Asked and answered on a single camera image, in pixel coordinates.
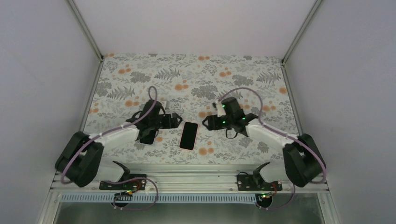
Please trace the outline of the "black phone pink edge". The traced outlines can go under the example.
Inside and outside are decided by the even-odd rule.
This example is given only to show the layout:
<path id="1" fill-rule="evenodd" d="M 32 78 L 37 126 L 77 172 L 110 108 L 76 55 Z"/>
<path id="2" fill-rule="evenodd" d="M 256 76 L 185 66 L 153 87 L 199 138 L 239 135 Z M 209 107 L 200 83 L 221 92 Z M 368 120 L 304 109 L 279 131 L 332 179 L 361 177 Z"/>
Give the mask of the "black phone pink edge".
<path id="1" fill-rule="evenodd" d="M 195 147 L 195 140 L 198 133 L 198 124 L 192 122 L 185 122 L 179 143 L 181 149 L 193 150 Z"/>

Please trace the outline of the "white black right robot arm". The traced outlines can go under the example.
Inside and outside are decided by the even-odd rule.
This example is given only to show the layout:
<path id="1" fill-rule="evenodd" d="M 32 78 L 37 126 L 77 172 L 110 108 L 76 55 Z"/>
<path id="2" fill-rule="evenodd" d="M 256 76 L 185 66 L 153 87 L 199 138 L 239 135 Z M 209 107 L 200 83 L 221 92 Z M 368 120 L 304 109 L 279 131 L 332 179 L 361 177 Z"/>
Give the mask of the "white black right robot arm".
<path id="1" fill-rule="evenodd" d="M 234 130 L 282 153 L 283 161 L 266 162 L 253 171 L 252 181 L 257 189 L 264 190 L 281 180 L 302 188 L 314 183 L 319 174 L 325 174 L 325 162 L 310 135 L 297 136 L 267 125 L 258 115 L 246 114 L 234 97 L 215 104 L 215 108 L 217 114 L 206 116 L 202 122 L 209 131 Z"/>

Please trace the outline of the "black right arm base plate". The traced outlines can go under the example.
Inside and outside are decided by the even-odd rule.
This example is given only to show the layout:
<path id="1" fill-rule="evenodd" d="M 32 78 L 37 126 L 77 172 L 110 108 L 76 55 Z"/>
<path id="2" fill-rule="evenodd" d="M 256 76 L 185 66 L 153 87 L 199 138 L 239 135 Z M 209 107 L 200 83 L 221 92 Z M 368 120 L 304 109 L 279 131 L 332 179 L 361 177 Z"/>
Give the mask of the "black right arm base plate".
<path id="1" fill-rule="evenodd" d="M 270 162 L 266 162 L 257 167 L 252 174 L 239 172 L 236 176 L 239 191 L 281 191 L 283 189 L 281 181 L 267 182 L 261 176 L 260 171 Z"/>

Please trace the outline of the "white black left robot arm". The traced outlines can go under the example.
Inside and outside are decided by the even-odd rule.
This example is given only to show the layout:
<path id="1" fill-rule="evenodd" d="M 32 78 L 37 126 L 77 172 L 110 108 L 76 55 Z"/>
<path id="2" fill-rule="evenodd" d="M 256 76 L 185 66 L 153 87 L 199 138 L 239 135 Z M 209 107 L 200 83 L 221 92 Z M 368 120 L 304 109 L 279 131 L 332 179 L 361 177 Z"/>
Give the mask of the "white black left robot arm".
<path id="1" fill-rule="evenodd" d="M 110 182 L 118 189 L 130 183 L 130 170 L 121 162 L 105 160 L 106 150 L 136 140 L 154 140 L 160 129 L 175 129 L 182 122 L 177 113 L 166 113 L 161 102 L 149 100 L 143 110 L 124 123 L 103 133 L 72 135 L 55 163 L 61 182 L 84 187 L 92 181 Z"/>

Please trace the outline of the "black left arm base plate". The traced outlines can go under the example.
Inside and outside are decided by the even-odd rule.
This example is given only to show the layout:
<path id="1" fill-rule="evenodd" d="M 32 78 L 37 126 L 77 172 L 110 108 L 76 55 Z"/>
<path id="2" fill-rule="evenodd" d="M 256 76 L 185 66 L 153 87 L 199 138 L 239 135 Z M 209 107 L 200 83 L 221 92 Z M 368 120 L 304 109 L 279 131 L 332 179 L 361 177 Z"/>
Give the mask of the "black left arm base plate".
<path id="1" fill-rule="evenodd" d="M 147 178 L 146 174 L 129 174 L 129 176 L 122 177 L 121 181 L 126 181 L 129 179 L 136 178 Z M 120 190 L 120 191 L 138 191 L 145 189 L 146 180 L 139 179 L 134 181 L 125 182 L 122 184 L 111 184 L 108 182 L 100 182 L 99 189 L 100 190 Z"/>

